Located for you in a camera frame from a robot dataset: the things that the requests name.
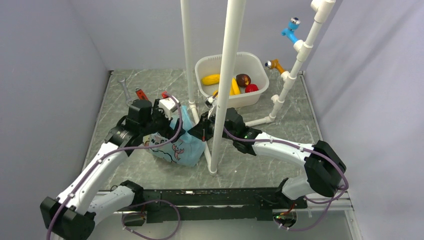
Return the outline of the light blue plastic bag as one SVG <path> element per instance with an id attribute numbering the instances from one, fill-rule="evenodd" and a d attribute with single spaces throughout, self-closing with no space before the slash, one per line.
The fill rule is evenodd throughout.
<path id="1" fill-rule="evenodd" d="M 181 111 L 182 128 L 188 131 L 194 124 L 190 119 L 188 108 L 183 106 Z M 167 138 L 162 137 L 160 134 L 153 133 L 143 138 L 143 144 L 145 146 L 158 145 L 167 140 Z M 186 132 L 175 142 L 160 147 L 150 148 L 149 152 L 167 162 L 194 167 L 199 162 L 205 148 L 206 146 L 203 141 Z"/>

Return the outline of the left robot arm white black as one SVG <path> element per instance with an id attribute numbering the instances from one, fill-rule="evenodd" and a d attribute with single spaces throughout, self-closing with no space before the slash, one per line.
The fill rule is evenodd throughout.
<path id="1" fill-rule="evenodd" d="M 46 239 L 56 235 L 65 240 L 86 240 L 104 218 L 122 208 L 139 209 L 144 201 L 144 189 L 126 180 L 111 193 L 95 200 L 102 184 L 117 167 L 143 145 L 145 136 L 159 133 L 174 142 L 182 129 L 180 102 L 172 95 L 163 99 L 136 99 L 127 115 L 119 119 L 108 132 L 95 158 L 81 174 L 57 197 L 46 197 L 40 204 L 47 229 Z"/>

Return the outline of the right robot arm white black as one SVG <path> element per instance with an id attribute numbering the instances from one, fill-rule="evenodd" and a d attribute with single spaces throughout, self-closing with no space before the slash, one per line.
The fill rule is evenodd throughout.
<path id="1" fill-rule="evenodd" d="M 274 137 L 247 126 L 234 108 L 226 111 L 221 136 L 231 140 L 243 154 L 271 157 L 302 168 L 298 176 L 286 178 L 279 184 L 275 200 L 282 208 L 309 194 L 334 198 L 337 192 L 349 189 L 345 176 L 347 167 L 325 141 L 306 144 Z"/>

